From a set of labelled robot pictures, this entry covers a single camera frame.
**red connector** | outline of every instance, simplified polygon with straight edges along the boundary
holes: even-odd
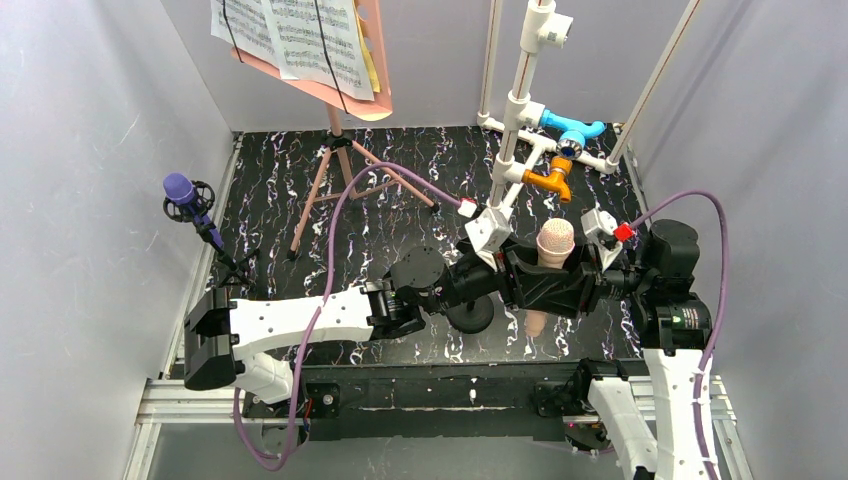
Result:
[[[618,228],[612,231],[612,233],[613,235],[615,235],[615,238],[618,239],[618,241],[621,243],[630,240],[630,238],[636,234],[633,229],[630,228],[630,225],[626,223],[622,223],[621,225],[619,225]]]

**pipe elbow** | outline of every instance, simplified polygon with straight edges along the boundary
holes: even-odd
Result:
[[[565,177],[571,172],[571,165],[571,161],[566,158],[554,157],[551,161],[551,171],[547,176],[527,170],[521,181],[556,193],[561,203],[568,203],[571,201],[571,188],[565,182]]]

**sheet music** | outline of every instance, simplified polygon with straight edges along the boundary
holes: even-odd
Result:
[[[211,0],[212,35],[233,43],[224,21],[223,0]],[[265,9],[262,0],[227,0],[227,19],[241,50],[278,67],[277,56],[268,25],[265,21]]]
[[[232,44],[223,0],[211,3],[212,35]],[[318,6],[339,89],[359,100],[374,100],[353,0],[319,0]],[[279,68],[284,80],[312,80],[335,88],[313,0],[227,0],[227,18],[238,48]]]
[[[262,0],[281,71],[301,80],[335,88],[324,57],[313,0]],[[339,89],[358,100],[374,100],[368,70],[359,43],[352,0],[319,0],[324,42]]]

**music stand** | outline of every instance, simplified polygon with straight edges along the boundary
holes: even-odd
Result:
[[[353,135],[345,133],[341,127],[338,110],[342,108],[341,96],[344,97],[344,106],[348,113],[366,121],[376,121],[385,118],[392,113],[391,89],[389,87],[389,73],[386,66],[385,47],[383,45],[383,30],[380,22],[380,8],[378,0],[357,0],[357,17],[359,12],[364,10],[367,12],[367,20],[359,18],[362,35],[368,39],[373,47],[369,50],[371,58],[374,61],[374,67],[377,71],[377,78],[380,80],[380,92],[374,93],[373,101],[357,100],[345,93],[339,92],[334,87],[330,87],[318,82],[308,80],[283,80],[289,85],[308,93],[319,100],[322,100],[327,107],[327,116],[330,119],[330,133],[327,135],[327,150],[318,164],[318,172],[315,174],[315,180],[312,182],[312,189],[309,191],[309,196],[306,198],[306,205],[303,208],[303,213],[300,216],[300,221],[297,224],[294,239],[289,248],[288,258],[294,259],[297,256],[297,248],[300,244],[300,238],[306,228],[306,222],[309,220],[309,214],[312,211],[312,206],[315,202],[324,200],[334,200],[341,196],[340,193],[333,193],[318,197],[318,188],[324,180],[324,175],[327,172],[327,167],[330,163],[333,153],[338,154],[339,163],[342,168],[342,176],[345,180],[345,185],[349,185],[353,180],[353,171],[351,170],[350,158],[347,154],[347,147],[352,147],[354,150],[362,154],[365,160],[369,163],[380,163],[380,159],[374,156],[371,152],[365,149],[362,145],[353,140]],[[233,47],[231,54],[234,58],[240,58],[244,63],[254,67],[275,78],[280,78],[280,70],[244,50]],[[430,207],[433,212],[439,211],[439,204],[427,198],[421,191],[413,187],[406,180],[396,174],[394,171],[383,168],[386,174],[391,177],[391,180],[378,185],[374,188],[359,192],[353,188],[350,193],[351,199],[361,198],[365,195],[379,192],[380,190],[390,187],[395,184],[400,184],[403,188],[412,192],[413,195],[421,199],[425,205]]]

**gray wall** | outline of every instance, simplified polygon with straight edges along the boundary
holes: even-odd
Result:
[[[634,148],[649,203],[714,191],[729,214],[728,318],[716,354],[757,478],[845,478],[848,4],[701,2]],[[715,306],[718,225],[705,200],[666,215],[700,232]]]
[[[259,427],[249,428],[260,445]],[[285,433],[272,429],[272,451]],[[163,425],[151,480],[610,480],[621,478],[614,454],[571,453],[565,442],[530,438],[361,438],[303,445],[280,472],[263,470],[231,424]]]
[[[161,181],[231,134],[158,2],[0,10],[2,476],[120,478],[200,251]]]
[[[209,0],[162,0],[227,124],[235,131],[326,128],[322,104],[232,59],[209,35]],[[520,52],[527,2],[505,0],[492,112],[503,114]],[[547,48],[534,100],[587,121],[627,120],[686,0],[574,0],[563,50]],[[381,4],[394,113],[371,126],[472,125],[480,104],[488,0],[388,0]],[[350,117],[348,125],[362,122]]]

